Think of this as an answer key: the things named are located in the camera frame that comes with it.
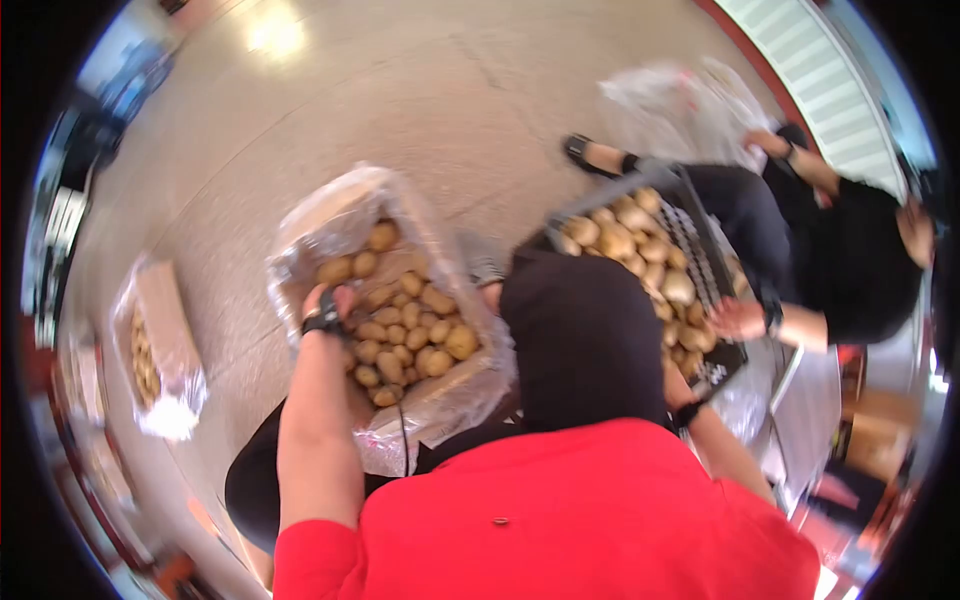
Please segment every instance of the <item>black shoe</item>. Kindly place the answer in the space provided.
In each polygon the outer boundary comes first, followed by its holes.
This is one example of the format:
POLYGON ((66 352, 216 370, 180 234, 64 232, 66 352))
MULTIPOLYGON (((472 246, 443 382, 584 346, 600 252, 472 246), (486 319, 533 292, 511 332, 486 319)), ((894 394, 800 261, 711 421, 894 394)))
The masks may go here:
POLYGON ((605 171, 600 167, 594 167, 584 159, 584 150, 587 148, 587 144, 592 143, 594 142, 589 137, 574 133, 564 141, 564 153, 567 158, 573 161, 573 164, 588 173, 609 177, 612 180, 618 179, 620 177, 618 174, 605 171))

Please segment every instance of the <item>hand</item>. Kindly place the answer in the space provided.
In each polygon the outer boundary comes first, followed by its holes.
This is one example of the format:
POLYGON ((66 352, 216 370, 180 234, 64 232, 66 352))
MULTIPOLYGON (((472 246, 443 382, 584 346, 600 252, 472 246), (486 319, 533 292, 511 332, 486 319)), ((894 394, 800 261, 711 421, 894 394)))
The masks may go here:
POLYGON ((751 146, 758 146, 773 158, 784 158, 790 154, 790 142, 766 130, 751 130, 744 135, 743 147, 750 150, 751 146))
POLYGON ((734 340, 754 340, 766 334, 763 307, 759 302, 723 298, 709 310, 717 335, 734 340))
POLYGON ((680 367, 672 360, 663 361, 663 397, 671 413, 676 413, 687 404, 697 401, 693 390, 686 384, 680 367))
MULTIPOLYGON (((306 295, 306 300, 303 301, 302 315, 305 316, 311 310, 314 310, 320 306, 320 294, 322 294, 325 289, 326 284, 321 283, 317 287, 310 290, 310 293, 306 295)), ((347 286, 341 285, 333 290, 333 301, 337 305, 337 314, 340 315, 341 320, 345 319, 350 314, 350 310, 353 308, 353 299, 353 290, 347 286)))

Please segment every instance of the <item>black cable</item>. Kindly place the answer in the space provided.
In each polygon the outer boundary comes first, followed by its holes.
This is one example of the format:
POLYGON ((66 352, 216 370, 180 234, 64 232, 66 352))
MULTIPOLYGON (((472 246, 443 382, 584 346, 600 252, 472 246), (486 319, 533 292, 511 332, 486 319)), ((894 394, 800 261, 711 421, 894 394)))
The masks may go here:
POLYGON ((410 445, 407 443, 407 426, 403 422, 403 409, 400 403, 396 404, 396 411, 400 413, 400 433, 403 435, 403 476, 410 476, 410 445))

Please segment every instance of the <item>black pants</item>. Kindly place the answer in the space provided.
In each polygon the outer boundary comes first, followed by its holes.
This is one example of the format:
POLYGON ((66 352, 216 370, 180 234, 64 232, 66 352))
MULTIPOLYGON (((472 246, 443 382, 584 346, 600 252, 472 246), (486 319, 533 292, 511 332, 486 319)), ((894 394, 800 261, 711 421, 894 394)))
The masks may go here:
MULTIPOLYGON (((794 124, 777 131, 807 148, 803 131, 794 124)), ((624 159, 623 172, 637 158, 624 159)), ((716 216, 740 257, 744 274, 755 291, 772 288, 782 301, 803 304, 797 281, 808 256, 806 231, 820 206, 813 188, 782 161, 770 159, 759 176, 743 167, 691 164, 684 166, 708 214, 716 216)))
MULTIPOLYGON (((596 256, 518 250, 500 313, 516 344, 517 425, 490 422, 436 448, 420 448, 416 474, 478 445, 621 417, 665 423, 662 324, 636 277, 596 256)), ((273 554, 279 527, 276 439, 282 403, 230 466, 227 511, 237 529, 273 554)), ((367 495, 389 477, 366 476, 367 495)))

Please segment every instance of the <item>black plastic crate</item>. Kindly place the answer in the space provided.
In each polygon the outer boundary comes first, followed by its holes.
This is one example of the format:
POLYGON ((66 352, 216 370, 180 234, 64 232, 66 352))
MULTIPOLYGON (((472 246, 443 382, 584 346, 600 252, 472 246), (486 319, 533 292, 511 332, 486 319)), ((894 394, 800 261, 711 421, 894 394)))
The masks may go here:
MULTIPOLYGON (((641 187, 652 187, 663 198, 657 220, 689 259, 686 272, 704 307, 713 306, 724 296, 736 297, 709 217, 680 165, 657 165, 607 183, 568 208, 550 214, 543 237, 535 236, 528 244, 540 248, 548 245, 554 252, 565 253, 561 228, 567 219, 574 215, 587 216, 593 209, 608 206, 624 194, 633 195, 641 187)), ((689 380, 690 387, 701 399, 709 399, 746 363, 743 344, 718 339, 716 347, 704 354, 703 364, 689 380)))

